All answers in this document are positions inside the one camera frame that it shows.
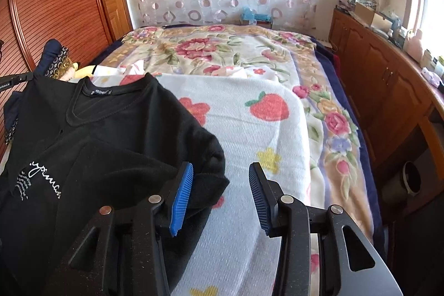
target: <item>orange flower print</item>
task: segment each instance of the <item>orange flower print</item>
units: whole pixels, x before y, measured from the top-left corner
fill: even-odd
[[[207,103],[194,103],[188,97],[179,99],[179,102],[190,112],[193,117],[203,126],[206,122],[206,114],[210,110],[210,106]]]

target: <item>red strawberry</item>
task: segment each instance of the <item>red strawberry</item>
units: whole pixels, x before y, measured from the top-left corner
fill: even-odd
[[[290,114],[281,96],[274,93],[266,94],[264,91],[259,94],[259,99],[248,101],[245,106],[250,107],[254,117],[268,122],[282,121]]]

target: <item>trash can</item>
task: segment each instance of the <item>trash can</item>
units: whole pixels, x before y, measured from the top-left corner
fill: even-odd
[[[393,178],[382,187],[382,199],[386,204],[395,205],[418,194],[421,175],[413,162],[408,161]]]

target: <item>navy blue blanket edge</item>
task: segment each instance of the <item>navy blue blanket edge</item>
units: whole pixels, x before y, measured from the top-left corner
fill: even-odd
[[[350,113],[351,119],[358,126],[357,134],[359,138],[359,143],[361,145],[359,150],[360,161],[362,165],[362,170],[364,172],[365,186],[367,188],[367,197],[369,199],[370,211],[372,212],[372,217],[373,217],[373,225],[374,225],[373,242],[375,249],[385,260],[384,229],[382,227],[381,213],[379,210],[378,194],[376,191],[376,185],[373,179],[372,170],[370,168],[369,153],[367,151],[367,146],[365,145],[364,137],[359,128],[358,122],[350,106],[350,103],[347,99],[347,96],[345,95],[344,89],[340,84],[339,78],[334,70],[333,54],[328,49],[326,49],[322,44],[320,44],[315,38],[312,37],[310,38],[312,42],[316,44],[316,49],[314,50],[314,53],[316,55],[317,60],[322,64],[324,72],[327,75],[327,78],[330,82],[330,85],[332,86],[333,92],[337,100]]]

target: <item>cabinet handle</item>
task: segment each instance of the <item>cabinet handle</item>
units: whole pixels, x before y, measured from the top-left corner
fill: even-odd
[[[384,73],[382,74],[382,80],[383,80],[383,81],[385,81],[385,74],[387,73],[388,70],[389,70],[389,68],[388,68],[388,67],[385,67],[385,71],[384,71]]]
[[[390,72],[390,74],[388,75],[388,77],[387,77],[387,82],[385,83],[385,85],[389,85],[389,79],[390,79],[390,77],[392,76],[392,74],[393,74],[393,72]]]

